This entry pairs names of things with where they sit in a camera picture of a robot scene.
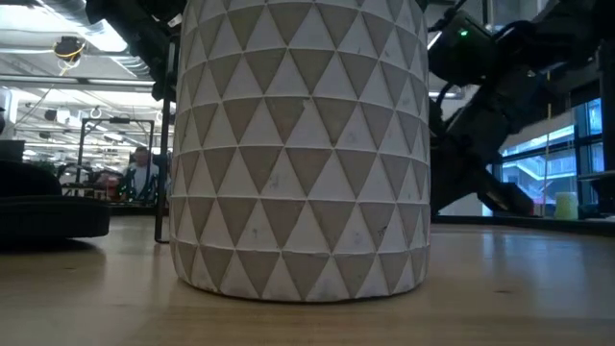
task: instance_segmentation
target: man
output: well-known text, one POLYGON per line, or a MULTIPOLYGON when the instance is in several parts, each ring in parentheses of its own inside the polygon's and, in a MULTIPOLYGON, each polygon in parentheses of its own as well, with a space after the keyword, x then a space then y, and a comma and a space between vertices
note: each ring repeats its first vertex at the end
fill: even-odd
POLYGON ((147 198, 153 198, 155 191, 152 190, 149 196, 145 195, 143 189, 147 189, 149 186, 152 186, 152 182, 155 177, 158 177, 159 168, 152 164, 152 159, 150 157, 150 153, 148 152, 146 147, 138 147, 133 154, 133 158, 135 158, 135 162, 131 163, 126 171, 124 172, 124 176, 127 176, 129 172, 132 172, 133 180, 131 181, 133 188, 135 189, 137 200, 147 198), (150 179, 147 182, 147 166, 150 166, 150 179))

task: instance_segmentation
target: black pole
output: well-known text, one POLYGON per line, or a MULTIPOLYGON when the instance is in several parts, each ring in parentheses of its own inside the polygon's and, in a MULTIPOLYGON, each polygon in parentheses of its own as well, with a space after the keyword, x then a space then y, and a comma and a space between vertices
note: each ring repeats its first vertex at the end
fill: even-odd
POLYGON ((600 48, 600 85, 603 108, 604 170, 615 170, 615 39, 600 48))
POLYGON ((154 240, 157 243, 165 244, 168 241, 162 239, 162 219, 164 217, 164 207, 166 202, 166 175, 168 166, 168 141, 169 141, 169 122, 171 119, 171 88, 173 75, 175 73, 175 62, 177 61, 179 50, 174 39, 169 43, 169 50, 166 62, 166 74, 164 76, 164 102, 162 104, 162 136, 160 137, 160 156, 162 165, 158 176, 158 204, 156 209, 156 228, 154 230, 154 240))

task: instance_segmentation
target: table surface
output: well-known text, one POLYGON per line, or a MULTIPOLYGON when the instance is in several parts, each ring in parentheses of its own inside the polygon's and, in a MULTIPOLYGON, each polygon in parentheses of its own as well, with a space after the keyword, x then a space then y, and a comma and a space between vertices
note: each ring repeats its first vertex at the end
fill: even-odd
POLYGON ((335 305, 224 298, 178 281, 153 218, 0 250, 3 345, 613 345, 615 240, 434 226, 430 272, 397 297, 335 305))

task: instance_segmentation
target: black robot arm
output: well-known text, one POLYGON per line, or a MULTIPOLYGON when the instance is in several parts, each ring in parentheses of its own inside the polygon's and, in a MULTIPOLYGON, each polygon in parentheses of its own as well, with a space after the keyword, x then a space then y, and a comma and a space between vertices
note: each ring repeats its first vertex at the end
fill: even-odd
POLYGON ((532 21, 511 23, 491 35, 463 11, 439 22, 430 49, 430 70, 451 85, 480 86, 471 100, 443 121, 430 103, 432 210, 477 193, 492 210, 529 214, 533 203, 516 185, 498 182, 485 169, 496 162, 509 135, 547 118, 561 90, 549 80, 555 69, 584 66, 605 37, 609 0, 551 1, 532 21))

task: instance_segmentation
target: textured planter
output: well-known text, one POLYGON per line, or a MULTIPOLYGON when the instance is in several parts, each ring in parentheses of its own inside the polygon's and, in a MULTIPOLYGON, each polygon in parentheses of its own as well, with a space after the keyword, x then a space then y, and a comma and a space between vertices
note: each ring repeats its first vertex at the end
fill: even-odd
POLYGON ((414 0, 191 1, 171 203, 180 278, 309 302, 421 283, 426 39, 414 0))

